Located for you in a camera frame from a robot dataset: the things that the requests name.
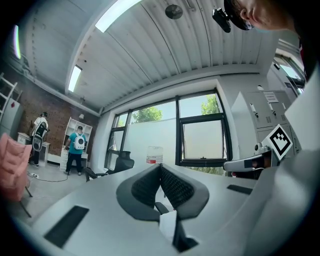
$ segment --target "black camera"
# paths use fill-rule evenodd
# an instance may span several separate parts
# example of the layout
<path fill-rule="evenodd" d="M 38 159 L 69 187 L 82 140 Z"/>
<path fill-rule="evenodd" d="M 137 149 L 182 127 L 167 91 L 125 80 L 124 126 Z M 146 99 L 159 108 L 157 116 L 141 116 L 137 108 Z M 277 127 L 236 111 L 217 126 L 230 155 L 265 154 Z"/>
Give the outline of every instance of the black camera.
<path fill-rule="evenodd" d="M 224 32 L 226 33 L 231 32 L 229 17 L 221 8 L 213 9 L 212 18 L 219 24 L 219 26 L 223 29 Z"/>

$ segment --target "dark pants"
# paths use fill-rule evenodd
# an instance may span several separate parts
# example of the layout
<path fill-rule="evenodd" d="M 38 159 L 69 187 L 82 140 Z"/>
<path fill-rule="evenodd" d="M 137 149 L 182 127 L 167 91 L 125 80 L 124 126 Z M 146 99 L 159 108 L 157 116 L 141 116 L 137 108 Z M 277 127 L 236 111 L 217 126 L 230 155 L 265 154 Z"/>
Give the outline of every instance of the dark pants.
<path fill-rule="evenodd" d="M 39 164 L 39 151 L 35 151 L 34 148 L 32 147 L 31 155 L 32 156 L 30 157 L 29 162 L 33 161 L 35 165 Z"/>
<path fill-rule="evenodd" d="M 72 162 L 75 160 L 76 163 L 76 170 L 78 173 L 82 172 L 82 166 L 81 166 L 81 154 L 71 154 L 68 155 L 68 161 L 66 162 L 66 172 L 70 172 Z"/>

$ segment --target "white ceiling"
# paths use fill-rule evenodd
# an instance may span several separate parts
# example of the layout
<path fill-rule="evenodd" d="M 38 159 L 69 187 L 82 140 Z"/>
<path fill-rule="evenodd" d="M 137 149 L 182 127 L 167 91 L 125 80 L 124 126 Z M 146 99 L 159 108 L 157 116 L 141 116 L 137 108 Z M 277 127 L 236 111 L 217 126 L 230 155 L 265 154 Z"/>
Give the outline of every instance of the white ceiling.
<path fill-rule="evenodd" d="M 24 52 L 32 74 L 64 94 L 72 63 L 77 64 L 82 72 L 67 94 L 84 97 L 95 111 L 172 76 L 221 65 L 262 66 L 261 53 L 275 53 L 265 43 L 270 33 L 222 31 L 212 10 L 223 7 L 223 0 L 188 0 L 195 11 L 186 0 L 144 0 L 102 33 L 94 25 L 114 1 L 42 1 L 25 26 L 32 35 Z M 166 17 L 169 4 L 182 7 L 180 19 Z"/>

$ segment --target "round ceiling vent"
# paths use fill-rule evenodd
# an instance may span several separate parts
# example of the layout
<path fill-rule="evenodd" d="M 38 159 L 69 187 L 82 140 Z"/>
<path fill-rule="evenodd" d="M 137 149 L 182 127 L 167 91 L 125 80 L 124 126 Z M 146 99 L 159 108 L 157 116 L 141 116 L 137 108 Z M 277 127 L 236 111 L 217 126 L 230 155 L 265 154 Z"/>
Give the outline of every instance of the round ceiling vent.
<path fill-rule="evenodd" d="M 165 8 L 165 15 L 172 20 L 181 18 L 182 14 L 182 8 L 178 5 L 171 4 L 167 8 Z"/>

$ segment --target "refrigerator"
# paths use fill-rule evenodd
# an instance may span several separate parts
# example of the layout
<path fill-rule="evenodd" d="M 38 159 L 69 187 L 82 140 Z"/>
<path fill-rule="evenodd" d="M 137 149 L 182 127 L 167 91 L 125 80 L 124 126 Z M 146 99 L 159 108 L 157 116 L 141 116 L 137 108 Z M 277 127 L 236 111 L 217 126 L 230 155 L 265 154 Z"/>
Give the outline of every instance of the refrigerator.
<path fill-rule="evenodd" d="M 7 133 L 12 139 L 18 139 L 18 127 L 23 111 L 20 103 L 12 98 L 9 99 L 0 123 L 0 138 L 2 134 Z"/>

